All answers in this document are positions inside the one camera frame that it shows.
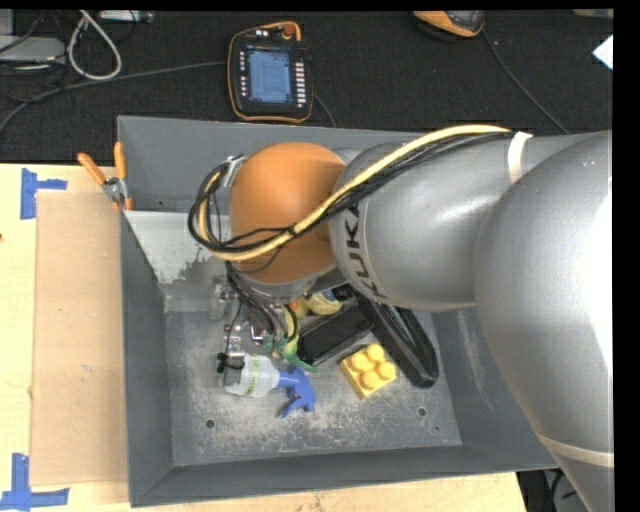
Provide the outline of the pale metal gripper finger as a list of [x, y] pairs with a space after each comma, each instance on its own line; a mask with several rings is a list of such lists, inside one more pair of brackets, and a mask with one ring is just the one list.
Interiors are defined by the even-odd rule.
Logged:
[[224, 326], [224, 345], [216, 354], [216, 372], [221, 386], [233, 386], [241, 381], [246, 357], [242, 341], [240, 326], [231, 323]]
[[209, 299], [209, 318], [213, 321], [231, 321], [239, 307], [239, 292], [235, 283], [226, 276], [215, 278]]

